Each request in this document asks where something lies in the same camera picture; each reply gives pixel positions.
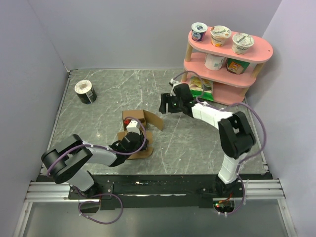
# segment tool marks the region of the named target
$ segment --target open cardboard box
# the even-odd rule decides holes
[[[127,134],[126,124],[124,124],[124,120],[126,117],[134,117],[140,120],[143,126],[146,128],[147,123],[152,124],[160,131],[163,129],[163,120],[159,118],[157,115],[147,111],[147,110],[124,110],[122,113],[122,120],[123,120],[123,128],[124,132],[118,133],[118,140],[122,140],[123,137]],[[154,142],[153,133],[150,131],[146,131],[146,138],[148,140],[149,145]],[[147,158],[153,153],[153,147],[148,146],[145,151],[137,152],[132,154],[128,159],[140,159],[140,158]]]

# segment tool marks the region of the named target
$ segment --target white wall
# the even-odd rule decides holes
[[[300,237],[316,235],[316,1],[283,0],[263,38],[274,48],[247,97],[268,131],[265,155]]]
[[[0,236],[37,177],[67,72],[26,0],[0,3]]]
[[[66,67],[183,68],[192,23],[262,36],[281,0],[28,0]]]

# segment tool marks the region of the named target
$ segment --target marble tabletop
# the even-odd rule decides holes
[[[144,109],[164,120],[163,131],[148,126],[153,132],[153,154],[145,159],[127,160],[117,167],[85,164],[92,174],[217,174],[224,157],[219,132],[207,123],[182,113],[162,115],[160,94],[170,92],[170,79],[182,70],[75,70],[70,73],[67,89],[52,146],[71,134],[84,141],[109,145],[122,131],[122,111]],[[97,93],[93,104],[83,104],[74,86],[83,79],[92,82]],[[231,108],[246,113],[243,106]],[[258,150],[255,145],[251,153]],[[265,173],[260,155],[248,161],[241,173]]]

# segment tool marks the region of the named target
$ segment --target shelf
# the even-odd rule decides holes
[[[231,105],[233,103],[242,102],[244,96],[240,95],[241,90],[241,88],[236,88],[229,85],[214,82],[214,101],[224,105]]]
[[[189,44],[198,51],[211,53],[223,57],[234,58],[249,63],[267,62],[273,54],[272,46],[263,38],[252,36],[255,44],[248,49],[244,55],[237,55],[232,51],[233,35],[237,32],[232,31],[232,36],[227,39],[223,47],[215,47],[211,43],[211,32],[208,27],[202,42],[192,40],[191,31],[189,32]]]
[[[190,62],[184,61],[184,69],[194,71],[204,79],[235,87],[250,87],[256,80],[256,78],[251,77],[252,68],[250,66],[240,75],[228,72],[226,65],[224,65],[225,62],[220,70],[212,71],[204,65],[205,57],[205,53],[192,53]]]

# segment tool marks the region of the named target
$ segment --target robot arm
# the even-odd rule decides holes
[[[131,120],[126,127],[128,133],[121,141],[116,141],[110,145],[109,150],[98,148],[98,146],[89,146],[78,135],[71,135],[46,151],[42,155],[41,160],[48,169],[66,151],[79,145],[88,145],[74,150],[70,155],[57,162],[50,175],[55,183],[67,182],[76,186],[88,196],[92,196],[97,193],[98,185],[91,174],[82,168],[83,165],[85,163],[97,163],[113,167],[124,163],[130,155],[115,154],[111,150],[120,153],[132,153],[138,150],[144,142],[144,135],[140,132],[139,126],[140,124],[137,121]],[[148,140],[145,141],[141,151],[147,148],[147,144]]]
[[[172,81],[171,93],[161,95],[159,111],[165,114],[166,105],[170,113],[184,114],[202,120],[217,128],[220,134],[221,146],[224,151],[224,161],[218,174],[221,192],[237,181],[237,166],[255,144],[255,137],[243,112],[224,112],[197,103],[186,83]]]

